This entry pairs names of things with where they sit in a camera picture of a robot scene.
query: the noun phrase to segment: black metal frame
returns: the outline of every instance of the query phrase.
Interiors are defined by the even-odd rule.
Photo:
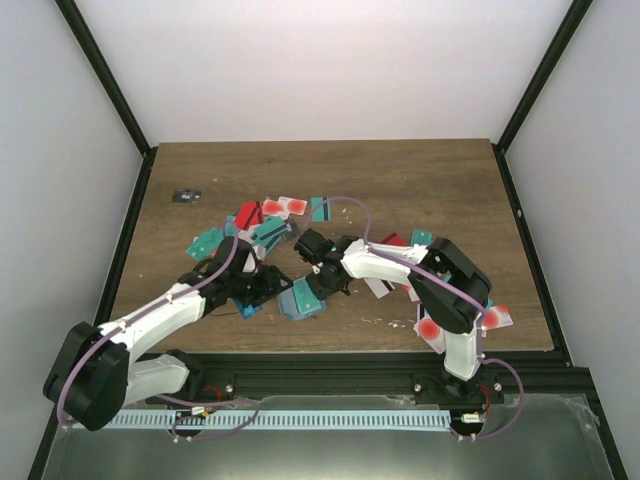
[[[592,0],[574,0],[556,32],[529,86],[511,117],[497,145],[493,145],[496,162],[513,210],[529,266],[540,297],[542,309],[553,339],[554,349],[547,352],[517,351],[488,353],[508,361],[520,374],[530,393],[584,394],[591,410],[599,417],[600,438],[615,478],[626,479],[615,442],[600,405],[589,370],[571,364],[571,356],[558,321],[535,246],[527,226],[518,195],[509,173],[505,153],[513,142],[553,68],[586,14]],[[65,19],[133,141],[143,156],[133,197],[122,228],[95,323],[111,315],[120,277],[129,251],[140,207],[155,160],[156,148],[150,148],[109,66],[100,53],[87,24],[73,0],[56,0]],[[437,375],[442,358],[425,353],[326,353],[326,354],[197,354],[209,383],[233,385],[234,394],[252,397],[272,395],[336,394],[415,394],[413,386],[421,375]],[[489,366],[506,393],[517,392],[514,379],[500,367]],[[416,396],[418,402],[429,398]],[[42,476],[57,424],[52,414],[35,457],[29,478]]]

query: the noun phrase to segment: brown wood surface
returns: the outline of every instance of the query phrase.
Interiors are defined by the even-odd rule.
[[[196,204],[172,203],[174,190],[202,190]],[[373,214],[371,240],[413,228],[456,243],[491,279],[491,297],[506,304],[512,327],[491,331],[490,350],[551,349],[533,279],[487,140],[328,141],[162,144],[122,275],[112,318],[161,295],[194,261],[193,238],[220,226],[252,200],[278,196],[349,195]],[[333,219],[312,223],[324,235],[361,235],[356,205],[332,205]],[[303,217],[296,217],[302,226]],[[309,272],[281,242],[267,257],[291,278]],[[226,305],[166,338],[157,349],[192,352],[419,351],[428,346],[412,327],[416,306],[396,289],[377,300],[363,281],[350,298],[328,300],[327,311],[293,322],[277,301],[243,320]]]

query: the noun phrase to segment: white wall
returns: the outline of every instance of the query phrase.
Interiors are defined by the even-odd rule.
[[[570,0],[78,0],[152,143],[498,140]]]
[[[508,152],[576,363],[640,478],[640,4],[593,2]]]
[[[140,156],[55,2],[0,2],[0,471],[27,478],[68,329],[91,322]]]

